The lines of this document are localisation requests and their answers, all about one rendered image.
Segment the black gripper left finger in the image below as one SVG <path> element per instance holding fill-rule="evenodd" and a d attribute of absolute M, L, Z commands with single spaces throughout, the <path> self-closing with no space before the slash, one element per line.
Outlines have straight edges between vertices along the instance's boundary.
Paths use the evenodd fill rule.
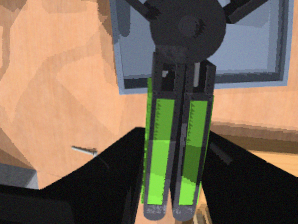
<path fill-rule="evenodd" d="M 0 224 L 135 224 L 144 156 L 145 127 L 135 127 L 41 190 L 0 184 Z"/>

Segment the light brown wooden board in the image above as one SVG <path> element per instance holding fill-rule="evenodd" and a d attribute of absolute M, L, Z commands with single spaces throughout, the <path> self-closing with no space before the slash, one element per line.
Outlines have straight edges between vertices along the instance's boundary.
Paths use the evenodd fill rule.
<path fill-rule="evenodd" d="M 267 162 L 298 177 L 298 142 L 218 134 Z M 208 210 L 202 186 L 195 214 Z"/>

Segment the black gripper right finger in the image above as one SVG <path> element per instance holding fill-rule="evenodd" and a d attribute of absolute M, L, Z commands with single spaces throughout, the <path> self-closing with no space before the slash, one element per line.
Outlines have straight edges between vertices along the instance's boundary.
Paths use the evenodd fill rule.
<path fill-rule="evenodd" d="M 212 224 L 298 224 L 298 177 L 212 131 L 201 185 Z"/>

